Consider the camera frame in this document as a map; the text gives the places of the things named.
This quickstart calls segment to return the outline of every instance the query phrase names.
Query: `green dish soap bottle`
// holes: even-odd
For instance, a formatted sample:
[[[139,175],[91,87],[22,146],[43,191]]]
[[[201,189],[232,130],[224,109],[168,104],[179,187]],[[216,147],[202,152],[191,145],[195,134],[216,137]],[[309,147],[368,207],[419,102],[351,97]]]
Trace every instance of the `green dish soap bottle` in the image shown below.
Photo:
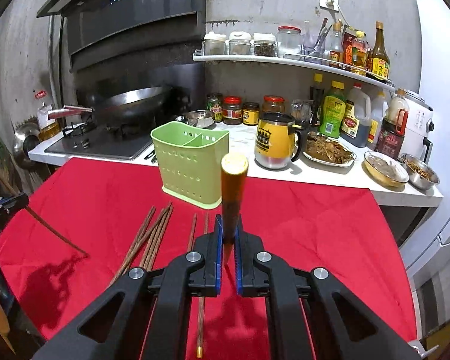
[[[346,109],[344,87],[343,82],[332,81],[331,88],[323,99],[322,124],[319,132],[330,138],[340,136],[340,125]]]

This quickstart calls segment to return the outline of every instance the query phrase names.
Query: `red bottle handle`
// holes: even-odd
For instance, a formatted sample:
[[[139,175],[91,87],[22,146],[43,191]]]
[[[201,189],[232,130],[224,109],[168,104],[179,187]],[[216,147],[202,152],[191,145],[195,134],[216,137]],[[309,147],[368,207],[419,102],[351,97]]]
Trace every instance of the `red bottle handle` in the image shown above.
[[[403,112],[403,118],[402,118],[402,124],[400,125],[400,129],[398,126],[398,121],[400,120],[400,113]],[[398,116],[397,116],[397,125],[395,127],[395,130],[397,134],[399,135],[405,135],[405,127],[407,126],[407,120],[408,120],[408,111],[406,109],[399,109],[398,110]]]

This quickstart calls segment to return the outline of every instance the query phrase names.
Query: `red cloth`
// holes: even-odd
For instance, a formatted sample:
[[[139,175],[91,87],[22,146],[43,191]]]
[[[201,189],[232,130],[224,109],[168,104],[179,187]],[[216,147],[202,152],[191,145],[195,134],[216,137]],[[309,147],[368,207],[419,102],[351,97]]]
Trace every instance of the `red cloth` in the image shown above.
[[[46,339],[105,290],[152,205],[157,214],[170,200],[174,205],[155,268],[186,251],[195,212],[196,236],[203,233],[204,210],[161,187],[158,168],[149,166],[72,159],[56,171],[32,195],[30,206],[90,258],[25,210],[11,220],[0,237],[0,266]],[[219,211],[209,212],[210,230]],[[327,267],[403,339],[416,338],[407,275],[369,190],[247,178],[241,212],[245,230],[260,235],[265,249],[296,268]],[[268,357],[264,301],[235,295],[231,266],[223,272],[221,295],[206,300],[204,356],[263,360]],[[194,299],[188,359],[195,358],[197,305]]]

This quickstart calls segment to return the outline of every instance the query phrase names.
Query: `refrigerator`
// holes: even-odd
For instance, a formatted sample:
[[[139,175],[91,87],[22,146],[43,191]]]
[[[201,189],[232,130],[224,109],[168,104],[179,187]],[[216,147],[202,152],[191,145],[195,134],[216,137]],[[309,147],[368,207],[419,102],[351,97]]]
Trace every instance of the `refrigerator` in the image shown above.
[[[450,261],[450,10],[443,0],[417,0],[422,32],[419,94],[433,108],[429,165],[440,178],[440,205],[400,247],[412,290]]]

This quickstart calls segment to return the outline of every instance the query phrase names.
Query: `brown glass bottle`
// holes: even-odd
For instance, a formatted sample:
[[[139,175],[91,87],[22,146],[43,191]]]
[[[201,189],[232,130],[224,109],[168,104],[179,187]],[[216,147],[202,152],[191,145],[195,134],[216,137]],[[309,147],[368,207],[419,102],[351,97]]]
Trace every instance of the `brown glass bottle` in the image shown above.
[[[390,59],[385,51],[385,41],[383,40],[383,23],[376,22],[377,35],[375,36],[375,46],[368,55],[367,70],[372,74],[367,74],[368,77],[380,80],[388,78],[388,71],[390,68]]]

